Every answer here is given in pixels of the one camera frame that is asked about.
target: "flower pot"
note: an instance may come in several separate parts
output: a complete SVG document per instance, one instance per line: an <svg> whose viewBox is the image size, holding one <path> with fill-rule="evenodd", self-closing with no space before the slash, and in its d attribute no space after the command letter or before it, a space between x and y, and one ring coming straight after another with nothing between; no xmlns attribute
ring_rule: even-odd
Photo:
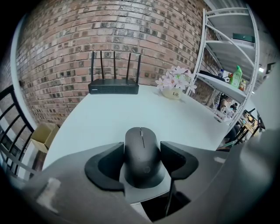
<svg viewBox="0 0 280 224"><path fill-rule="evenodd" d="M180 89L180 88L178 88L178 89L176 89L176 88L173 88L173 89L165 88L165 89L163 89L162 94L169 99L179 100L181 98L181 95L182 95L182 89Z"/></svg>

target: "shelf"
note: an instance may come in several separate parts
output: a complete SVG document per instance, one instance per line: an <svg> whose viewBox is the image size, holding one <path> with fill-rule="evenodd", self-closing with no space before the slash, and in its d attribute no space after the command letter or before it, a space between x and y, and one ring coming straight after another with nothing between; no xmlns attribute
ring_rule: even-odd
<svg viewBox="0 0 280 224"><path fill-rule="evenodd" d="M207 18L216 29L229 38L232 38L233 33L255 36L249 13L225 13L207 16Z"/></svg>
<svg viewBox="0 0 280 224"><path fill-rule="evenodd" d="M207 75L203 75L200 73L197 73L196 75L198 76L199 79L206 82L208 85L210 85L214 89L217 89L218 91L226 94L230 98L236 100L238 103L242 103L246 98L246 94L244 92L242 92L240 89L237 89L226 82L223 82L216 78L213 78L213 77L210 77Z"/></svg>
<svg viewBox="0 0 280 224"><path fill-rule="evenodd" d="M239 65L244 76L250 79L253 73L253 65L245 57L245 55L229 41L205 41L207 49L210 48L211 54L214 54L216 60L224 70L234 73L236 66ZM252 60L255 61L255 48L250 45L236 43Z"/></svg>

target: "router antenna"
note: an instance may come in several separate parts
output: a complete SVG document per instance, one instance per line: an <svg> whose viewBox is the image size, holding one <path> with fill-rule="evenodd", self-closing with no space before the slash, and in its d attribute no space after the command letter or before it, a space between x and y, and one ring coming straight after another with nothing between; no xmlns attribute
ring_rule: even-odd
<svg viewBox="0 0 280 224"><path fill-rule="evenodd" d="M137 75L136 75L136 84L138 84L138 80L139 80L140 63L141 63L141 55L139 55L139 58L138 58L138 67L137 67Z"/></svg>
<svg viewBox="0 0 280 224"><path fill-rule="evenodd" d="M131 57L131 53L129 53L129 58L128 58L128 65L127 65L127 72L126 72L126 80L128 80L128 70L130 69L130 57Z"/></svg>
<svg viewBox="0 0 280 224"><path fill-rule="evenodd" d="M92 51L92 54L91 54L91 81L93 82L93 61L95 59L95 52Z"/></svg>
<svg viewBox="0 0 280 224"><path fill-rule="evenodd" d="M114 51L114 79L116 79L116 60L115 60L115 51Z"/></svg>
<svg viewBox="0 0 280 224"><path fill-rule="evenodd" d="M101 72L102 72L102 79L104 79L104 72L103 72L103 63L102 63L102 51L100 51L100 61L101 61Z"/></svg>

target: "black railing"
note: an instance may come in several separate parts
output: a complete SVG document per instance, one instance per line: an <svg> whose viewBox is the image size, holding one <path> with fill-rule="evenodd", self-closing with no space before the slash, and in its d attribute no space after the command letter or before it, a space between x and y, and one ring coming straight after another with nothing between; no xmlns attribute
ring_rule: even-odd
<svg viewBox="0 0 280 224"><path fill-rule="evenodd" d="M28 172L34 174L36 173L35 170L33 170L32 168L24 165L23 163L21 163L21 160L22 160L22 157L24 155L24 152L25 152L25 149L26 149L26 146L31 138L31 135L32 133L34 132L34 129L32 128L32 126L30 125L30 123L28 122L28 120L26 119L25 115L23 114L19 104L18 104L18 101L17 101L17 98L16 98L16 95L15 95L15 92L14 92L14 87L13 85L9 86L8 88L6 88L5 90L3 90L1 93L0 93L0 101L8 96L8 95L11 95L12 97L12 100L13 100L13 103L3 112L3 114L0 116L0 120L13 108L15 107L17 112L18 112L18 115L15 117L15 119L9 124L8 128L4 131L2 137L0 138L0 150L3 154L6 155L6 158L4 158L3 154L1 154L2 158L3 158L3 163L6 163L7 165L7 168L5 170L5 172L7 174L11 174L12 176L17 176L17 171L18 171L18 167L22 167L24 169L26 169ZM16 135L15 139L13 140L13 142L10 144L10 147L9 148L6 148L4 147L2 144L3 144L3 141L4 140L7 140L10 141L9 137L7 136L7 133L8 131L12 128L12 126L15 124L15 122L21 118L22 121L24 122L24 125L23 127L20 129L19 133ZM19 155L14 155L12 152L13 152L13 149L16 148L16 150L18 151L18 147L16 147L16 142L18 140L18 138L20 137L20 135L22 134L22 132L25 130L25 128L28 128L29 131L31 132L31 134L29 135L29 137L27 138L26 142L24 143L24 146L22 147L22 149L20 150ZM11 159L11 165L8 165L8 161L9 159Z"/></svg>

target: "white metal shelf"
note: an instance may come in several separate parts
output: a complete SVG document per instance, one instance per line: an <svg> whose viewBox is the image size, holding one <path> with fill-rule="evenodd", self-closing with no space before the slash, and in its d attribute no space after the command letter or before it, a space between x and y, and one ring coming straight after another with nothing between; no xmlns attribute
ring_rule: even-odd
<svg viewBox="0 0 280 224"><path fill-rule="evenodd" d="M223 82L219 79L210 77L208 75L196 73L199 79L202 81L205 81L207 84L209 84L214 89L217 89L218 91L226 94L230 98L236 100L239 103L242 103L245 98L246 94L242 92L240 89L235 88L234 86L230 85L229 83Z"/></svg>
<svg viewBox="0 0 280 224"><path fill-rule="evenodd" d="M213 30L219 41L206 41L207 29ZM238 40L233 40L233 33L255 37L255 43L245 45ZM236 71L236 65L242 69L242 77L249 81L246 93L234 88L230 84L218 79L199 74L204 49L207 48L218 66L229 72ZM259 70L259 33L251 8L225 8L206 12L203 9L203 26L201 43L196 60L194 74L220 92L240 102L240 107L235 113L227 132L229 132L241 116L247 101L251 97L257 73Z"/></svg>
<svg viewBox="0 0 280 224"><path fill-rule="evenodd" d="M247 58L229 41L205 41L206 45L210 47L215 60L218 60L222 68L228 72L234 73L236 65L241 67L243 75L247 80L250 80L254 65L251 64ZM255 48L250 45L236 43L251 59L255 60Z"/></svg>
<svg viewBox="0 0 280 224"><path fill-rule="evenodd" d="M207 16L207 19L213 27L229 38L232 38L233 33L255 36L249 13L224 13Z"/></svg>

